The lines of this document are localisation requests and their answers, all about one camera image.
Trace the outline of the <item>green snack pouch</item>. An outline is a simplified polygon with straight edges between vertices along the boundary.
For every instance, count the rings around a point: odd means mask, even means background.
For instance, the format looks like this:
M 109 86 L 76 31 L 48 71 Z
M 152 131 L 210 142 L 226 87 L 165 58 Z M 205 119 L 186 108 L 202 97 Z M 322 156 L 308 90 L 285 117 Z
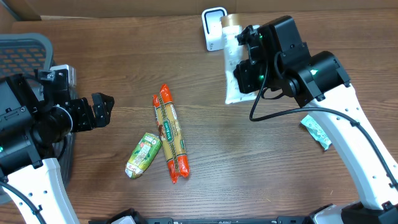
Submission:
M 127 176 L 130 179 L 140 177 L 150 166 L 161 146 L 162 141 L 157 135 L 145 133 L 126 163 Z

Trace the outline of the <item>orange spaghetti packet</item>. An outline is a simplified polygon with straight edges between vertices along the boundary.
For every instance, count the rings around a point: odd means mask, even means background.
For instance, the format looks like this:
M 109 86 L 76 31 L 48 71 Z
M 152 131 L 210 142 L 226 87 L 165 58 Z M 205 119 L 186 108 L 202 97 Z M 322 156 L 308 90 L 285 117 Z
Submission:
M 152 96 L 152 104 L 170 178 L 176 184 L 179 177 L 186 178 L 190 175 L 190 167 L 181 125 L 168 85 L 163 84 L 159 94 Z

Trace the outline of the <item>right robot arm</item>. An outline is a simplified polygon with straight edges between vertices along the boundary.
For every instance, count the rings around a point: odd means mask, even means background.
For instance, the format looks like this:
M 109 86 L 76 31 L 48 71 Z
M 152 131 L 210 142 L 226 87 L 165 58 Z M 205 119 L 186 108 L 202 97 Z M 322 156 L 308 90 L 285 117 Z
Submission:
M 234 70 L 242 93 L 280 91 L 326 132 L 358 191 L 357 202 L 329 204 L 304 223 L 396 223 L 397 162 L 364 114 L 351 79 L 328 51 L 311 55 L 291 16 L 237 35 L 248 58 Z

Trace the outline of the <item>white barcode scanner stand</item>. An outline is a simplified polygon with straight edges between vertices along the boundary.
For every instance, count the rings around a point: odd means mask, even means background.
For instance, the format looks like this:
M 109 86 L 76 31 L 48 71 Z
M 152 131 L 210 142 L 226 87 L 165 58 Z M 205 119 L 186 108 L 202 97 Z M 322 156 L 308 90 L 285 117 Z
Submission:
M 223 7 L 213 7 L 202 12 L 201 19 L 207 51 L 223 50 L 221 18 L 227 15 Z

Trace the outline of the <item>grey plastic mesh basket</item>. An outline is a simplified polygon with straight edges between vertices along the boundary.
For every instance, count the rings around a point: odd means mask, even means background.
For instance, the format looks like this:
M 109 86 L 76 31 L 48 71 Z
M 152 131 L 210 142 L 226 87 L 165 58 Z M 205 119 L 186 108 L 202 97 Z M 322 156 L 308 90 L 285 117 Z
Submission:
M 1 35 L 1 77 L 17 73 L 34 75 L 34 70 L 48 70 L 55 66 L 51 42 L 42 34 L 2 34 Z M 53 145 L 59 160 L 63 184 L 69 186 L 72 176 L 73 148 L 75 134 L 67 136 L 67 142 Z

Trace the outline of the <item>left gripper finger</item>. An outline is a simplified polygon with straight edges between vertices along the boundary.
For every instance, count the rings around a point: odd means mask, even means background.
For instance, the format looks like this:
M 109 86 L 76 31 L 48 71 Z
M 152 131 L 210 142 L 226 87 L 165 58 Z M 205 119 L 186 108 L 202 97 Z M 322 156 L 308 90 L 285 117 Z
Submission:
M 69 90 L 76 87 L 76 70 L 67 64 L 52 66 L 54 72 L 52 86 L 56 90 Z
M 93 93 L 91 96 L 94 103 L 95 127 L 103 128 L 110 123 L 114 98 L 102 93 Z

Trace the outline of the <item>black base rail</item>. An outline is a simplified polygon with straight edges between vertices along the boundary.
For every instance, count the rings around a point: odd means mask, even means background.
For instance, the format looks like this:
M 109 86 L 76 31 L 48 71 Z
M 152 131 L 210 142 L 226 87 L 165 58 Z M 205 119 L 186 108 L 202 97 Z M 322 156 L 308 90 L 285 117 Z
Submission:
M 138 211 L 129 208 L 105 220 L 90 220 L 89 224 L 137 223 L 137 224 L 313 224 L 308 216 L 279 216 L 277 218 L 230 218 L 230 219 L 173 219 L 144 218 Z

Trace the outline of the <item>teal wipes packet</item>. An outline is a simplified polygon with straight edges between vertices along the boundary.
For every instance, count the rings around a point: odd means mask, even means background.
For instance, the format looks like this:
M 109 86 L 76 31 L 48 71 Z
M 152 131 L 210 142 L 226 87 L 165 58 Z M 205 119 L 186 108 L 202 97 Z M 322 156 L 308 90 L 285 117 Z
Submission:
M 301 120 L 301 124 L 305 126 L 312 138 L 319 142 L 325 151 L 332 145 L 326 132 L 309 114 Z

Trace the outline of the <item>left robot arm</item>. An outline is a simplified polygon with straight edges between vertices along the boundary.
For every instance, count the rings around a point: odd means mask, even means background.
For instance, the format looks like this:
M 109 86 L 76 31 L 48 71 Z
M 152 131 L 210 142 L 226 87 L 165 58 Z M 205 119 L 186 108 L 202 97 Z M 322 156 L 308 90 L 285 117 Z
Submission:
M 68 68 L 36 70 L 1 79 L 1 188 L 26 223 L 78 223 L 53 145 L 71 133 L 103 128 L 114 98 L 102 93 L 73 99 Z

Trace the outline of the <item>white tube gold cap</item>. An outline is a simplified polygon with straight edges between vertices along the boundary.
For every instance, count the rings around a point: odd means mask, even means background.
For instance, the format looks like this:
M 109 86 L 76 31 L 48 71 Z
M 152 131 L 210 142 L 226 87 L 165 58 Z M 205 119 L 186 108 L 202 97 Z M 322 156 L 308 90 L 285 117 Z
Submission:
M 241 93 L 233 72 L 237 64 L 243 60 L 243 46 L 238 44 L 236 36 L 243 31 L 239 14 L 228 14 L 221 18 L 221 40 L 224 53 L 224 71 L 226 77 L 225 104 L 252 101 L 256 92 Z

